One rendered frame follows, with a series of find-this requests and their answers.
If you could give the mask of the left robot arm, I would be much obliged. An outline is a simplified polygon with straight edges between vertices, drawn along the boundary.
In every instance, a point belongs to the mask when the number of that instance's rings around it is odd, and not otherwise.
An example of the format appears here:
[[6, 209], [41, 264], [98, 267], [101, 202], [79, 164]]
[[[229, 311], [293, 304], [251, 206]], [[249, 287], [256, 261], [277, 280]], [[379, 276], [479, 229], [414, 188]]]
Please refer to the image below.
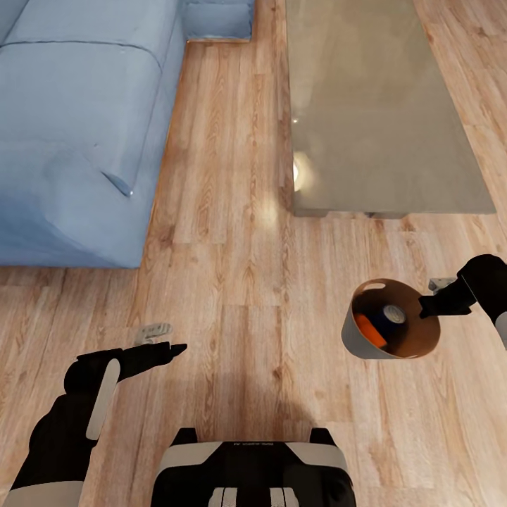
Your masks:
[[167, 365], [187, 344], [154, 344], [169, 323], [139, 327], [134, 347], [81, 354], [59, 396], [32, 431], [29, 454], [2, 507], [78, 507], [92, 447], [96, 447], [116, 384]]

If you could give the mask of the trash can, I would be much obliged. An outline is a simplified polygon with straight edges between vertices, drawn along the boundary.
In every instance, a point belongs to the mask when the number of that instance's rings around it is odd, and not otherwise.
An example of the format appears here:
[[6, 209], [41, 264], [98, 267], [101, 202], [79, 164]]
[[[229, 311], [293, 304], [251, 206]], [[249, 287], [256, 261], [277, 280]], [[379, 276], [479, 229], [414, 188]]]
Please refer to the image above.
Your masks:
[[[369, 284], [383, 288], [364, 289]], [[420, 292], [397, 280], [377, 278], [364, 282], [353, 293], [342, 327], [341, 339], [346, 349], [362, 359], [417, 359], [431, 354], [441, 339], [438, 315], [421, 318]], [[400, 306], [406, 314], [405, 324], [387, 338], [382, 351], [362, 334], [353, 315], [362, 313], [371, 319], [384, 305]]]

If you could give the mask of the can of soda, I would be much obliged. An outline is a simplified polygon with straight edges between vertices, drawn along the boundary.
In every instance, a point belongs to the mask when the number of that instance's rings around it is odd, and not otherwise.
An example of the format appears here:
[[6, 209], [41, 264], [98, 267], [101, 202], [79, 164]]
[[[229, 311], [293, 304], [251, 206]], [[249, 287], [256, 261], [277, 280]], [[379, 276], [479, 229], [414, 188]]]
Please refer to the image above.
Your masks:
[[387, 342], [382, 338], [382, 335], [375, 329], [375, 326], [368, 320], [366, 315], [362, 313], [355, 313], [353, 315], [356, 324], [366, 339], [372, 344], [384, 351], [387, 348]]
[[384, 305], [381, 309], [370, 319], [370, 322], [375, 326], [375, 329], [387, 338], [393, 332], [397, 331], [405, 324], [406, 314], [405, 311], [397, 305], [392, 303]]

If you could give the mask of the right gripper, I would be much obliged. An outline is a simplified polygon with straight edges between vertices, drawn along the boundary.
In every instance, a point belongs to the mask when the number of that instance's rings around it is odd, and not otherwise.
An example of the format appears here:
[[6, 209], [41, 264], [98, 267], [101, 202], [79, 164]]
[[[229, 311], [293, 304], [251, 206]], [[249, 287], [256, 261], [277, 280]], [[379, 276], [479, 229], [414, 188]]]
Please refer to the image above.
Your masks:
[[467, 315], [471, 313], [470, 304], [457, 301], [445, 287], [438, 294], [421, 296], [419, 302], [422, 306], [420, 317], [426, 318], [431, 315]]

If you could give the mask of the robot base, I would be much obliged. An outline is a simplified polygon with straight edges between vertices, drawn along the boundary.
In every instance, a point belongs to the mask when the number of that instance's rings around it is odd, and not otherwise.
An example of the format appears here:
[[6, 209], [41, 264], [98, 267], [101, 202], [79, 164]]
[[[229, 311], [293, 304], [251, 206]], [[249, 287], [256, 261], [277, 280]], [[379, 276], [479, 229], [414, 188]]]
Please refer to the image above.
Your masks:
[[356, 507], [346, 458], [327, 428], [313, 428], [310, 443], [197, 443], [195, 428], [180, 428], [151, 507], [208, 507], [215, 487], [292, 487], [299, 507]]

